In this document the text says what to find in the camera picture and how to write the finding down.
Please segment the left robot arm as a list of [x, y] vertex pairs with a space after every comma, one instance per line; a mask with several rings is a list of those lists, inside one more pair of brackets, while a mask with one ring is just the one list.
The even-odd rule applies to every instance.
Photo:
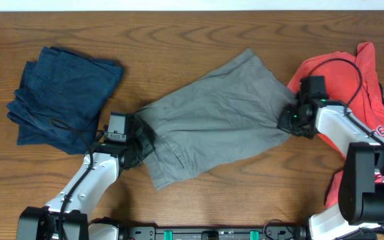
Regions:
[[89, 216], [122, 172], [154, 151], [152, 136], [135, 114], [112, 113], [108, 126], [86, 148], [82, 166], [58, 196], [22, 212], [17, 239], [128, 239], [120, 223], [108, 217], [90, 221]]

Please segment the grey shorts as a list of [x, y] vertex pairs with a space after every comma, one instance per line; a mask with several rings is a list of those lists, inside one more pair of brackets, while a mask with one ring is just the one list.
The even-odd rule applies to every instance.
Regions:
[[283, 144], [277, 123], [294, 94], [246, 49], [223, 66], [137, 115], [154, 137], [145, 159], [156, 189], [194, 178], [218, 165], [254, 157]]

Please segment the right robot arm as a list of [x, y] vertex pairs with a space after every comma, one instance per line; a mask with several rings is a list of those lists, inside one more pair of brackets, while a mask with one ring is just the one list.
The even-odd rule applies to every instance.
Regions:
[[287, 105], [278, 129], [298, 137], [326, 136], [345, 157], [338, 202], [308, 220], [308, 239], [384, 234], [384, 138], [370, 132], [341, 101]]

